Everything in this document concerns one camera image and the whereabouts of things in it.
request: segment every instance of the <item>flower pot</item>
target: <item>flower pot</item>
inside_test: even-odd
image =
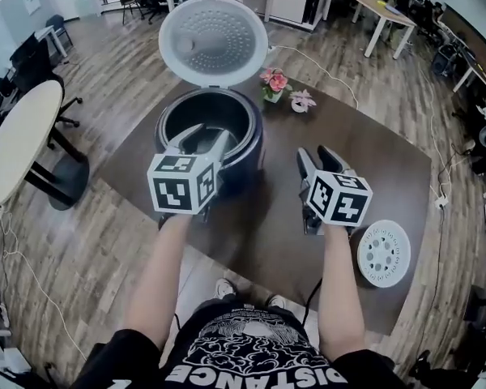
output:
[[[279,100],[281,95],[283,95],[283,90],[281,90],[280,92],[274,92],[272,96],[268,96],[267,94],[265,94],[264,99],[268,102],[272,102],[273,104],[275,104]]]

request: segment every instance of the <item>wooden floor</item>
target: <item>wooden floor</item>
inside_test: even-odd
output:
[[[60,65],[57,72],[66,82],[66,98],[79,95],[84,104],[67,111],[68,117],[81,121],[81,127],[64,129],[64,134],[88,155],[90,186],[79,205],[67,212],[52,209],[47,196],[28,184],[10,201],[19,250],[25,253],[45,291],[60,305],[70,334],[85,353],[94,343],[107,341],[119,327],[156,235],[156,224],[98,178],[97,170],[179,81],[159,53],[161,20],[150,26],[133,19],[122,26],[121,14],[109,14],[69,24],[75,48],[70,51],[70,63]],[[272,44],[296,47],[318,60],[333,76],[352,86],[361,112],[428,154],[433,163],[433,188],[437,190],[441,162],[430,131],[431,99],[436,142],[445,161],[452,153],[450,144],[461,145],[463,141],[461,126],[451,116],[458,100],[451,96],[450,83],[429,72],[432,52],[418,40],[412,49],[418,54],[404,51],[398,61],[392,58],[394,51],[381,42],[370,59],[364,58],[372,27],[368,19],[351,24],[347,18],[323,22],[313,34],[277,24],[268,24],[266,29]],[[353,105],[350,92],[341,83],[329,79],[298,53],[278,49],[268,61],[283,67],[286,75]],[[40,162],[52,166],[61,155],[61,149],[47,149]],[[471,284],[486,288],[482,199],[486,178],[474,175],[466,161],[453,169],[451,179],[440,280],[432,309],[441,213],[433,206],[435,198],[429,189],[420,260],[399,321],[391,336],[367,335],[371,348],[392,357],[402,376],[407,375],[422,337],[421,347],[432,350],[434,365],[450,362],[448,353],[465,330],[462,315],[469,288]],[[13,246],[11,235],[6,246]],[[63,381],[71,382],[83,359],[67,337],[57,310],[38,289],[18,255],[5,260],[5,269],[9,279],[5,298],[14,344],[34,366],[40,368],[51,361]],[[186,251],[177,307],[182,322],[211,296],[215,281],[223,275],[249,287],[196,250]],[[5,288],[0,256],[0,289]],[[300,317],[301,307],[292,307]],[[308,329],[317,344],[313,314]]]

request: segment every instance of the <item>graphic print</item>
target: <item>graphic print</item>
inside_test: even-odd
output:
[[[155,178],[156,201],[163,209],[190,211],[189,182],[180,179]]]
[[[183,362],[244,376],[329,365],[278,315],[255,310],[234,310],[209,322]]]
[[[360,220],[367,196],[341,193],[335,205],[331,220],[356,223]]]
[[[198,207],[201,207],[207,198],[214,193],[214,165],[211,164],[196,178],[198,184]]]
[[[193,168],[196,157],[165,156],[156,166],[156,172],[188,173]]]
[[[330,204],[332,194],[333,189],[331,189],[321,178],[317,177],[315,179],[315,186],[313,187],[313,193],[311,194],[311,198],[309,198],[309,202],[313,204],[319,212],[321,212],[321,215],[324,216]]]
[[[342,174],[337,174],[336,179],[341,187],[351,187],[352,189],[367,190],[357,177],[343,176]]]

